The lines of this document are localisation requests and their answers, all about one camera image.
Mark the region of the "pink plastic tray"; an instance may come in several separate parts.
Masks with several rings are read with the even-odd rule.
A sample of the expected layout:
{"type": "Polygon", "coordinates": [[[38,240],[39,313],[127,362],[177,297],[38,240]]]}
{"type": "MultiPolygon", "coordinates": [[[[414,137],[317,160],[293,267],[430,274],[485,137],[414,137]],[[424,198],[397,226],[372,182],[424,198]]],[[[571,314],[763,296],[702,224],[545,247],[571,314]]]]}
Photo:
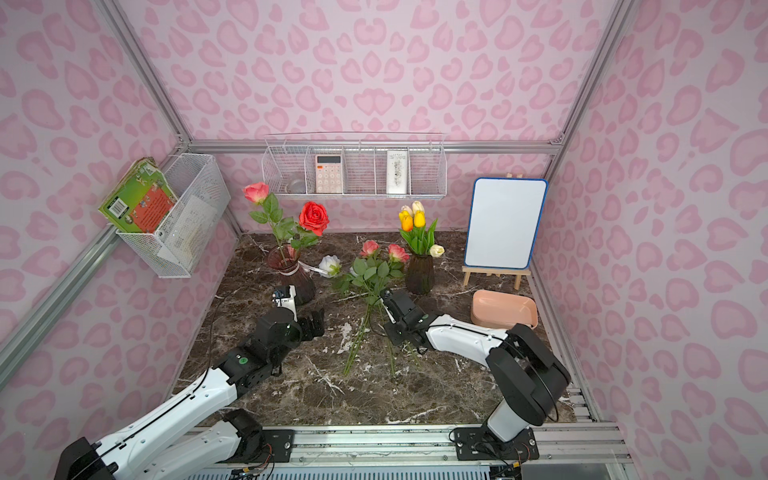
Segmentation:
{"type": "Polygon", "coordinates": [[[539,324],[533,299],[489,290],[478,290],[474,293],[470,316],[475,325],[504,330],[509,330],[516,324],[535,329],[539,324]]]}

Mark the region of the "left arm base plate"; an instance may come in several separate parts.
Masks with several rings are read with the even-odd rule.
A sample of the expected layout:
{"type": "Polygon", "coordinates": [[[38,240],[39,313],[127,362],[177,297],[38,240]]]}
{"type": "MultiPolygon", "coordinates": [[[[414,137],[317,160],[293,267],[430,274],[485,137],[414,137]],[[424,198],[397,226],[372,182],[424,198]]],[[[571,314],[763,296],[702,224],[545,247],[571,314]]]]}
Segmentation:
{"type": "Polygon", "coordinates": [[[261,465],[288,463],[294,446],[293,429],[267,429],[238,433],[240,443],[227,463],[261,465]]]}

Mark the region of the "white rose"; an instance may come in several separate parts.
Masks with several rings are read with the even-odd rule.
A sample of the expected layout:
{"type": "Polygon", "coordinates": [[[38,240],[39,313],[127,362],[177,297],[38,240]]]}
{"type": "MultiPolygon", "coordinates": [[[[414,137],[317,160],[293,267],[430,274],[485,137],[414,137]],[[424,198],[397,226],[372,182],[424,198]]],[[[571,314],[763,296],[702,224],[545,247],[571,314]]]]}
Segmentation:
{"type": "Polygon", "coordinates": [[[335,278],[341,273],[341,261],[336,255],[326,255],[320,261],[317,269],[324,278],[335,278]]]}

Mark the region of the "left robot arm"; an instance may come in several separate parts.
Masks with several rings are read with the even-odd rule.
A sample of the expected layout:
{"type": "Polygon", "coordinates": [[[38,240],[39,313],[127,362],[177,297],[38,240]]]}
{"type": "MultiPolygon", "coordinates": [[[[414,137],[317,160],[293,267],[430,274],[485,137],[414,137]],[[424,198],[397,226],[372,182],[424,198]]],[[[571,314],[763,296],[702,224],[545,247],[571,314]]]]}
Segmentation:
{"type": "Polygon", "coordinates": [[[215,463],[245,470],[289,461],[291,430],[267,431],[230,404],[282,372],[285,357],[325,332],[323,311],[274,307],[256,330],[184,390],[127,427],[61,453],[58,479],[183,479],[215,463]]]}

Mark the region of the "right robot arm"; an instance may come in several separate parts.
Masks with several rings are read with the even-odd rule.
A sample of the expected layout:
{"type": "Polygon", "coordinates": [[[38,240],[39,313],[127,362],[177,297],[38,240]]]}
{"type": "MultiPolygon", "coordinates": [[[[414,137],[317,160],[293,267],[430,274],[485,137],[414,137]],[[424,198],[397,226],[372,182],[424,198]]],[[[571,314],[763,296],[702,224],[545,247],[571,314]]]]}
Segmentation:
{"type": "Polygon", "coordinates": [[[557,411],[557,401],[572,378],[530,327],[493,329],[448,314],[428,314],[404,290],[385,289],[380,298],[392,344],[408,342],[418,350],[447,352],[489,369],[503,400],[481,428],[485,437],[508,443],[557,411]]]}

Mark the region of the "red rose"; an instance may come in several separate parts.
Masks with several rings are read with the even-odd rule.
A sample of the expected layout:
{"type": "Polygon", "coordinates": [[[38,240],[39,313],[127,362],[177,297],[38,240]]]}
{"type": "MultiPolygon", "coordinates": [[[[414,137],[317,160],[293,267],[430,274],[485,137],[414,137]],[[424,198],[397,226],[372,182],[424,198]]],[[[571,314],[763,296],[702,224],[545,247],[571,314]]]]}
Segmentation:
{"type": "Polygon", "coordinates": [[[306,202],[299,213],[296,226],[292,229],[290,246],[299,252],[317,245],[329,222],[328,213],[323,205],[312,201],[306,202]]]}

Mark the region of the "small cream tulip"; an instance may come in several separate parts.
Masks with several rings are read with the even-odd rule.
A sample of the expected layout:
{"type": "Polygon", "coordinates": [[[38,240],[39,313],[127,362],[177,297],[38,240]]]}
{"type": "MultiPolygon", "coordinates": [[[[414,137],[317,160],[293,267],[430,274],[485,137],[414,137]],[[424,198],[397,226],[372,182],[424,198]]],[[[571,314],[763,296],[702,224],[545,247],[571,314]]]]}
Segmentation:
{"type": "Polygon", "coordinates": [[[433,244],[428,253],[433,258],[440,258],[445,253],[445,249],[441,245],[433,244]]]}

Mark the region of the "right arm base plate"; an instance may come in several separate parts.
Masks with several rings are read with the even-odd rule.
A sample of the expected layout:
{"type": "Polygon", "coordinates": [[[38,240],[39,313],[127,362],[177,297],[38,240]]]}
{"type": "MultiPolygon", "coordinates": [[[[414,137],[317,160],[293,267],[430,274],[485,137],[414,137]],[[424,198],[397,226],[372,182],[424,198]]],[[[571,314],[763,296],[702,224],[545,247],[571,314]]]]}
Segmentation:
{"type": "Polygon", "coordinates": [[[459,461],[503,460],[515,463],[538,460],[538,443],[531,428],[512,440],[497,438],[488,427],[457,427],[449,433],[459,461]]]}

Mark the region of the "pink rose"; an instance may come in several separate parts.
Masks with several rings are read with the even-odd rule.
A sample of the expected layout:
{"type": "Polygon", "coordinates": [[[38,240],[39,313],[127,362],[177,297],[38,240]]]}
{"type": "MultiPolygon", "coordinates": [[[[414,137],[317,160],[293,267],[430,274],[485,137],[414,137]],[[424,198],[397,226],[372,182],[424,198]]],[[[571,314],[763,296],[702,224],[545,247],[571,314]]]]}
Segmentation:
{"type": "Polygon", "coordinates": [[[282,262],[289,260],[288,247],[293,238],[293,220],[289,220],[284,210],[279,206],[277,196],[272,193],[264,182],[252,183],[245,187],[244,196],[251,203],[249,213],[252,220],[259,225],[267,225],[276,240],[276,250],[282,262]]]}
{"type": "MultiPolygon", "coordinates": [[[[382,289],[390,288],[391,285],[395,282],[401,279],[404,276],[404,268],[405,263],[409,259],[409,254],[406,252],[406,250],[394,243],[390,244],[387,247],[387,262],[386,265],[388,266],[388,274],[387,279],[385,280],[382,287],[379,287],[378,290],[381,291],[382,289]]],[[[388,366],[389,366],[389,373],[392,379],[395,378],[395,355],[394,355],[394,347],[390,340],[387,340],[387,352],[388,352],[388,366]]]]}
{"type": "Polygon", "coordinates": [[[373,240],[368,240],[363,243],[361,253],[356,258],[351,266],[351,270],[347,273],[342,280],[342,290],[348,291],[353,288],[365,302],[365,311],[362,319],[359,322],[356,333],[353,336],[351,342],[348,357],[345,361],[343,368],[343,375],[347,376],[358,356],[360,348],[365,340],[366,331],[368,330],[373,315],[373,284],[375,274],[373,269],[377,266],[377,256],[379,251],[379,244],[373,240]]]}

